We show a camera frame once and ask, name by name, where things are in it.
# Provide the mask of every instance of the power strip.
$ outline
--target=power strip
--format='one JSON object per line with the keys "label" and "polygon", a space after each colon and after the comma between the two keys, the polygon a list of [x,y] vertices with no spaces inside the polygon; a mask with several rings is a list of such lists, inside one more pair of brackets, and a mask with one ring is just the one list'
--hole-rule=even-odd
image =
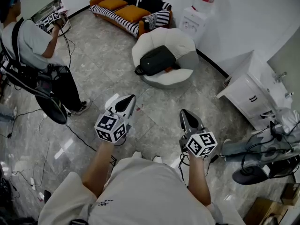
{"label": "power strip", "polygon": [[35,191],[36,190],[36,185],[34,183],[34,179],[33,178],[30,178],[30,182],[31,182],[31,187],[32,189]]}

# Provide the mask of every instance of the white t-shirt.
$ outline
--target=white t-shirt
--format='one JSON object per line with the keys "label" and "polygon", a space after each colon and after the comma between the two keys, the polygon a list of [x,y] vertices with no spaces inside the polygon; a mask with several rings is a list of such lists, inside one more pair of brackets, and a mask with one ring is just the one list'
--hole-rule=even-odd
{"label": "white t-shirt", "polygon": [[89,225],[215,224],[173,168],[142,158],[121,160],[98,199],[71,172],[44,206],[38,224],[67,225],[79,218]]}
{"label": "white t-shirt", "polygon": [[[11,35],[15,24],[15,22],[11,22],[2,32],[2,42],[13,59],[15,59],[15,53],[11,42]],[[42,56],[51,40],[52,36],[37,27],[33,21],[24,21],[19,30],[21,62],[42,71],[46,71],[48,64],[64,65],[64,62],[56,51],[49,59]]]}

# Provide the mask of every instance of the black pants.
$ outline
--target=black pants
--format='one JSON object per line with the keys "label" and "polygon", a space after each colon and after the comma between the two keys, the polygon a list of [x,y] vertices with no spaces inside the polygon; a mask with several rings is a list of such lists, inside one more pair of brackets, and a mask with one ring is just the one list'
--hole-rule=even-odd
{"label": "black pants", "polygon": [[68,110],[77,112],[82,107],[81,101],[72,74],[67,67],[65,68],[68,72],[61,73],[60,77],[52,82],[52,92]]}

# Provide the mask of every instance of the cardboard box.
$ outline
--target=cardboard box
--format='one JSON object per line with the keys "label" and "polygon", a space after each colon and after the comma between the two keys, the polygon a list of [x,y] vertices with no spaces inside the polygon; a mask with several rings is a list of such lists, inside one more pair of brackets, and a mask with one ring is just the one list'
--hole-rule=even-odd
{"label": "cardboard box", "polygon": [[280,223],[287,210],[288,206],[258,197],[244,217],[244,222],[246,225],[261,225],[272,214]]}
{"label": "cardboard box", "polygon": [[283,190],[281,195],[281,201],[285,205],[294,206],[300,196],[300,184],[299,183],[288,183]]}

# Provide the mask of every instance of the baseboard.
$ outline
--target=baseboard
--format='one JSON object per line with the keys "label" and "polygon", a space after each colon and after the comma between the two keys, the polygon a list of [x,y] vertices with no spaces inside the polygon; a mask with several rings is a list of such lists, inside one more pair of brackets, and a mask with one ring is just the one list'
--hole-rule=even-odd
{"label": "baseboard", "polygon": [[222,74],[225,78],[228,78],[229,75],[222,69],[220,68],[213,60],[211,60],[208,56],[206,56],[203,52],[200,50],[196,49],[197,54],[202,57],[205,61],[207,61],[209,64],[211,64],[220,74]]}
{"label": "baseboard", "polygon": [[87,5],[86,7],[81,8],[81,9],[78,10],[77,12],[75,12],[75,13],[73,13],[72,15],[68,16],[68,18],[70,19],[70,18],[76,16],[77,14],[81,13],[82,11],[84,11],[84,10],[86,10],[86,9],[88,9],[88,8],[90,8],[90,5]]}

